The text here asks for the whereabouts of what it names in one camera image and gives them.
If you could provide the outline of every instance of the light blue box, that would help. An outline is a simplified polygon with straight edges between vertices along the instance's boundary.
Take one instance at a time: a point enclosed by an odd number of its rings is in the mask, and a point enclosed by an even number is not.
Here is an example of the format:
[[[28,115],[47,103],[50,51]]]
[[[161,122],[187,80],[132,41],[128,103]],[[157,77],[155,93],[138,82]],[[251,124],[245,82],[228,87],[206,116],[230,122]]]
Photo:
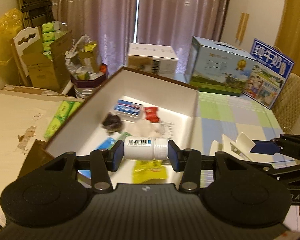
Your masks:
[[[245,50],[193,37],[185,74],[199,91],[239,96],[255,63]]]

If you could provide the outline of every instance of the circular black cover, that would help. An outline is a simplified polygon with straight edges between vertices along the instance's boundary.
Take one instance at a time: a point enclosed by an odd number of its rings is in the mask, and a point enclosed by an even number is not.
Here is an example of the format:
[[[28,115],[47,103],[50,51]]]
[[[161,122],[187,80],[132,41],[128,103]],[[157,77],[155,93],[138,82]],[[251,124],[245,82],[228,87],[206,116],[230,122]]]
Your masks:
[[[67,221],[80,213],[86,201],[84,186],[55,171],[24,176],[8,185],[0,197],[7,219],[28,227]]]
[[[213,215],[238,227],[282,223],[290,208],[288,189],[265,174],[231,171],[201,192]]]

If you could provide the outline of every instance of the checkered tablecloth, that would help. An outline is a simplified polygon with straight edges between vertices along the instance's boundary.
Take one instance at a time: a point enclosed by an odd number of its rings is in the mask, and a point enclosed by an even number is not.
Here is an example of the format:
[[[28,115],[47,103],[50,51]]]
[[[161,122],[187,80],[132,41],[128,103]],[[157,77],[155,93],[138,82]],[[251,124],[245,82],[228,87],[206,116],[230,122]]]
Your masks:
[[[202,154],[208,155],[212,141],[222,143],[222,134],[232,140],[244,132],[253,140],[277,138],[282,130],[271,110],[252,99],[199,92],[197,117],[201,118]],[[273,155],[274,168],[295,165],[294,159]],[[213,181],[212,171],[202,171],[201,187]]]

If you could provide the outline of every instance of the white ribbed cap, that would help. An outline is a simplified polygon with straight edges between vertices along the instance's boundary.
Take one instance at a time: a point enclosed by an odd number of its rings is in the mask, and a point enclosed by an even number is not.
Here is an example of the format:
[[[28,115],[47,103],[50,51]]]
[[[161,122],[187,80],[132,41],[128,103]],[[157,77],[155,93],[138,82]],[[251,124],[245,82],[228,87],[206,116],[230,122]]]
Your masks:
[[[155,139],[153,153],[155,160],[166,160],[168,158],[168,140],[164,138]]]

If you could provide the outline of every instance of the yellow snack packet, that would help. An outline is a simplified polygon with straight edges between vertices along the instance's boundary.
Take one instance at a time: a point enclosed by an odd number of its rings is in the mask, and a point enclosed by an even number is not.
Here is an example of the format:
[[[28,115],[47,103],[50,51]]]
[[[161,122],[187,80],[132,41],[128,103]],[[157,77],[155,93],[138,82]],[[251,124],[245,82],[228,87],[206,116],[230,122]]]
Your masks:
[[[133,168],[133,183],[140,184],[151,179],[167,179],[167,171],[161,161],[136,161]]]

